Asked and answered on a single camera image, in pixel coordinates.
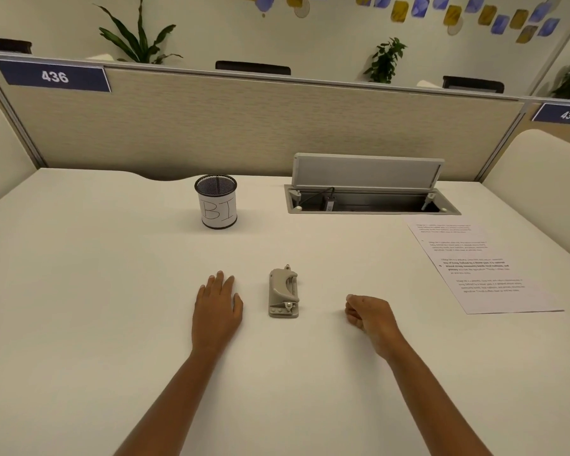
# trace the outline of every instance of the open lid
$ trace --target open lid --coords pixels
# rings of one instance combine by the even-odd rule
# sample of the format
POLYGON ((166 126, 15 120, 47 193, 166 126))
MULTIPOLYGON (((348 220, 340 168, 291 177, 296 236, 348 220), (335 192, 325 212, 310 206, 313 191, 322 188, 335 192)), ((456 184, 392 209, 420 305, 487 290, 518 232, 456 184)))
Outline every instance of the open lid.
POLYGON ((297 153, 292 187, 348 190, 433 190, 442 159, 297 153))

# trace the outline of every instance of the person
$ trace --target person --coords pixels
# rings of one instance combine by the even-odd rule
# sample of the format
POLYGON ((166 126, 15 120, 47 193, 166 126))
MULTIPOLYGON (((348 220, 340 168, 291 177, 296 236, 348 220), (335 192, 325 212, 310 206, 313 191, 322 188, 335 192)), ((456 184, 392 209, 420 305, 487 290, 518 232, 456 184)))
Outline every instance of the person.
MULTIPOLYGON (((196 296, 192 351, 115 456, 178 456, 216 363, 243 319, 232 297, 235 277, 210 276, 196 296)), ((490 455, 433 373, 407 343, 385 300, 348 295, 348 321, 365 331, 391 367, 403 398, 432 456, 490 455)))

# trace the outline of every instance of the pen holder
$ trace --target pen holder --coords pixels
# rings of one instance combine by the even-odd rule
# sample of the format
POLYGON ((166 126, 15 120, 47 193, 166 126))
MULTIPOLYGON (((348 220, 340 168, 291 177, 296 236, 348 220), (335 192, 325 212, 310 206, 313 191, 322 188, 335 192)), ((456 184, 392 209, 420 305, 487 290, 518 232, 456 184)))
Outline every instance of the pen holder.
POLYGON ((236 220, 236 181, 225 174, 198 178, 194 189, 199 194, 200 218, 210 229, 227 229, 236 220))

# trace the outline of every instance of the yellow decorative piece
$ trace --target yellow decorative piece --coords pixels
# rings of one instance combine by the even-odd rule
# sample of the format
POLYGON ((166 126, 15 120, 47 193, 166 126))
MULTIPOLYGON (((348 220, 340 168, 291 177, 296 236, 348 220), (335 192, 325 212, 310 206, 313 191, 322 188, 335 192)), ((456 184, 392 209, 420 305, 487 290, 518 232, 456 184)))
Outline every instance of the yellow decorative piece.
POLYGON ((287 0, 287 4, 292 8, 301 8, 304 4, 304 0, 287 0))
POLYGON ((462 6, 450 5, 446 11, 446 16, 443 18, 444 25, 456 25, 460 14, 463 12, 462 6))
POLYGON ((370 6, 371 0, 356 0, 359 6, 370 6))
POLYGON ((494 20, 494 17, 496 17, 497 12, 498 8, 496 6, 484 6, 483 11, 479 15, 479 25, 492 25, 492 21, 494 20))
POLYGON ((518 9, 513 15, 513 19, 511 19, 509 27, 515 30, 520 30, 523 27, 523 24, 528 20, 529 15, 530 12, 527 9, 518 9))
POLYGON ((407 11, 410 9, 410 4, 408 2, 396 1, 393 5, 393 11, 391 12, 391 21, 393 22, 405 22, 407 17, 407 11))
POLYGON ((522 32, 519 34, 519 38, 517 39, 516 43, 520 43, 525 45, 528 43, 533 37, 536 31, 539 29, 538 25, 527 25, 524 27, 522 32))

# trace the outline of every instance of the sheet of paper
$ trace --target sheet of paper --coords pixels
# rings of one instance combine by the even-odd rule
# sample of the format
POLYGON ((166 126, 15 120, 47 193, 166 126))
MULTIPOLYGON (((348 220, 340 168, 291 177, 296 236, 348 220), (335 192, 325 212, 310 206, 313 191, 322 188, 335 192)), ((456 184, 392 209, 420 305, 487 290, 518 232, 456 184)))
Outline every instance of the sheet of paper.
POLYGON ((469 218, 414 215, 405 221, 467 314, 561 310, 553 296, 517 274, 469 218))

